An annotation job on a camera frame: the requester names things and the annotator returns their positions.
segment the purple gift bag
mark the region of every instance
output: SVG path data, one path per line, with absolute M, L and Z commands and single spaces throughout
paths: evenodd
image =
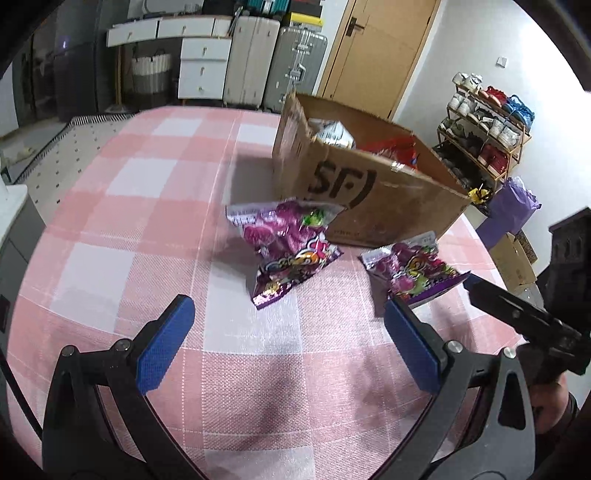
M 489 204 L 491 216 L 476 229 L 476 233 L 486 249 L 490 250 L 505 233 L 516 235 L 534 212 L 541 208 L 541 203 L 531 191 L 525 189 L 519 177 L 508 178 Z

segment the table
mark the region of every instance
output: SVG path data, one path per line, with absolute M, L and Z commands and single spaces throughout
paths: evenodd
M 256 312 L 256 261 L 224 205 L 272 195 L 279 117 L 231 109 L 144 112 L 108 143 L 62 200 L 21 287 L 9 363 L 38 418 L 60 349 L 132 338 L 177 293 L 195 324 L 148 398 L 212 479 L 365 480 L 409 431 L 419 392 L 376 315 L 360 248 Z M 441 239 L 460 270 L 502 285 L 462 216 Z M 478 352 L 517 334 L 472 307 L 462 288 L 415 311 L 444 339 Z M 122 444 L 137 455 L 113 400 Z M 9 404 L 17 439 L 40 443 Z M 447 447 L 457 437 L 453 431 Z

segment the open cardboard box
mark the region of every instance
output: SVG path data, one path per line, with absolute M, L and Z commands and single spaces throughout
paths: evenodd
M 310 118 L 342 122 L 357 145 L 412 132 L 332 100 L 300 93 L 287 98 L 273 148 L 276 195 L 346 206 L 330 224 L 329 240 L 380 247 L 431 230 L 439 238 L 469 205 L 456 178 L 419 139 L 416 171 L 313 141 Z

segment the candy bag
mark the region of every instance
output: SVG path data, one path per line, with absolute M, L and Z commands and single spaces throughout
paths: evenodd
M 388 286 L 410 307 L 418 307 L 462 283 L 470 272 L 460 274 L 437 255 L 435 232 L 427 232 L 397 244 L 370 250 L 360 259 L 366 270 Z
M 226 217 L 259 258 L 252 295 L 257 310 L 284 297 L 342 255 L 336 245 L 327 242 L 324 233 L 343 209 L 300 200 L 226 208 Z

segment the small cardboard box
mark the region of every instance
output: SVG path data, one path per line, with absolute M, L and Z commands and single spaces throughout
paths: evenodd
M 508 292 L 519 295 L 525 286 L 536 281 L 523 247 L 510 233 L 503 235 L 489 253 Z

